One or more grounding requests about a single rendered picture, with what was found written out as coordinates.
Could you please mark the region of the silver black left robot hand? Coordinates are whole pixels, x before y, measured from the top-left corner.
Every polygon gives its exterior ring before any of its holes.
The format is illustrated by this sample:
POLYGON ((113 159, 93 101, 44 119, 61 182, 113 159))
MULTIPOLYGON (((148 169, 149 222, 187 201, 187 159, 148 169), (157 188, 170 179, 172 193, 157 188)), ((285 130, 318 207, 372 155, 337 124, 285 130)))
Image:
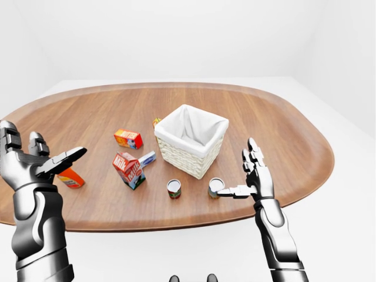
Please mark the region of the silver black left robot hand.
POLYGON ((49 147, 42 135, 31 132, 29 152, 22 150, 21 135, 7 120, 0 121, 0 176, 14 191, 32 183, 53 182, 54 175, 70 168, 87 149, 79 146, 50 157, 49 147))

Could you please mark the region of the white woven basket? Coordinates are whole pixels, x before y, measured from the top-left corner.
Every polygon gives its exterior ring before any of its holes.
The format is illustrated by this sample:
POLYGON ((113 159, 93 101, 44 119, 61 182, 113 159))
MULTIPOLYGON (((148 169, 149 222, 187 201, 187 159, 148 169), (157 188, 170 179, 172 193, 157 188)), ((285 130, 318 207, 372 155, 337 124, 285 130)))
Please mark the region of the white woven basket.
POLYGON ((229 120, 190 105, 181 105, 156 124, 162 158, 201 179, 219 154, 229 120))

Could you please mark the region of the blue white flat box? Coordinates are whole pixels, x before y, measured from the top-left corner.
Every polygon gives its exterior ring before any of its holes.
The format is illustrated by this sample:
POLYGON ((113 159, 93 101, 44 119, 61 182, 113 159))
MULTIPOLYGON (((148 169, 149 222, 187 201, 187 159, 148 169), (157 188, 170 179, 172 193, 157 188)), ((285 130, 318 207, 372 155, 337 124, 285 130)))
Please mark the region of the blue white flat box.
POLYGON ((142 169, 148 164, 150 164, 151 162, 154 162, 155 160, 156 160, 156 153, 154 150, 152 150, 151 152, 145 154, 144 156, 138 159, 142 169))

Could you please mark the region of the red green labelled tin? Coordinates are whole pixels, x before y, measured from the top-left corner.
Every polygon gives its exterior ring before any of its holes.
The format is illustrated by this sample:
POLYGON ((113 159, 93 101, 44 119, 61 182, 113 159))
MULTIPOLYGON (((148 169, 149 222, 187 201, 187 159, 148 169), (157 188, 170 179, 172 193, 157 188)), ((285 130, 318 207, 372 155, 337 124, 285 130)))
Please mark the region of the red green labelled tin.
POLYGON ((181 183, 177 179, 172 179, 167 184, 167 191, 171 199, 178 199, 181 196, 181 183))

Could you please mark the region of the green yellow labelled tin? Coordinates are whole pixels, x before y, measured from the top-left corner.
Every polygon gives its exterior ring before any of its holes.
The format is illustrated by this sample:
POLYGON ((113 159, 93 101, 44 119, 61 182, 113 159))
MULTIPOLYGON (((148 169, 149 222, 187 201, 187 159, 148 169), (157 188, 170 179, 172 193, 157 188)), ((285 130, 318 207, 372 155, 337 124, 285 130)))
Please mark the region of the green yellow labelled tin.
POLYGON ((209 181, 208 194, 211 198, 218 199, 220 196, 217 194, 217 192, 224 188, 224 181, 218 177, 214 177, 209 181))

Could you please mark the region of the orange butter box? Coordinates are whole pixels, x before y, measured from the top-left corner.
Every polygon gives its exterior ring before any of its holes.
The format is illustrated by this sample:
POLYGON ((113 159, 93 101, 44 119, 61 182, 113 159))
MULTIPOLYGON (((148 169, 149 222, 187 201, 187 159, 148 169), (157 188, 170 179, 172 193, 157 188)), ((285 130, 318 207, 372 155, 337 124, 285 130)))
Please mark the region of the orange butter box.
POLYGON ((115 132, 114 137, 119 146, 140 149, 143 145, 142 137, 138 132, 118 129, 115 132))

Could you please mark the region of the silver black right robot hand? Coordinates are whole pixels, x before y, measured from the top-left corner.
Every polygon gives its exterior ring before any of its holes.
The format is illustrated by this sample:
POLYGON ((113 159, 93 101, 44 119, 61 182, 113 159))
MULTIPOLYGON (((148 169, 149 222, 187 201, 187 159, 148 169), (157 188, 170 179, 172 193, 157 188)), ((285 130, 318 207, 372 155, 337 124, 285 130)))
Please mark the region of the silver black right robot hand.
POLYGON ((275 199, 273 179, 269 168, 264 163, 261 149, 253 138, 247 141, 248 149, 243 149, 243 170, 246 172, 246 184, 229 187, 217 192, 220 197, 245 199, 252 196, 255 202, 259 200, 275 199))

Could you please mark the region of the red milk carton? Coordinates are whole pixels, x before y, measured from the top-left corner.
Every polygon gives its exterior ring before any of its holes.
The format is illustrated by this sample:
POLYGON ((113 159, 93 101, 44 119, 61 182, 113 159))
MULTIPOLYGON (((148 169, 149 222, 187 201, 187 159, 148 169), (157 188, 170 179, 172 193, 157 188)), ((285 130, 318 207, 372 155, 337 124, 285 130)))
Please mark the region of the red milk carton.
POLYGON ((132 190, 146 179, 140 162, 129 153, 117 152, 112 164, 123 182, 132 190))

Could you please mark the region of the orange bottle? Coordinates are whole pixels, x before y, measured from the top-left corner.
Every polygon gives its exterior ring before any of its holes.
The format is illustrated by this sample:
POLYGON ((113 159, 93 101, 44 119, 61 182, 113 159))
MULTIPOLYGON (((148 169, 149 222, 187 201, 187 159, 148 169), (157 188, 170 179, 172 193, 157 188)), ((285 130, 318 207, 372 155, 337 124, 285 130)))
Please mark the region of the orange bottle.
POLYGON ((85 184, 85 181, 71 168, 64 170, 56 176, 71 189, 78 189, 85 184))

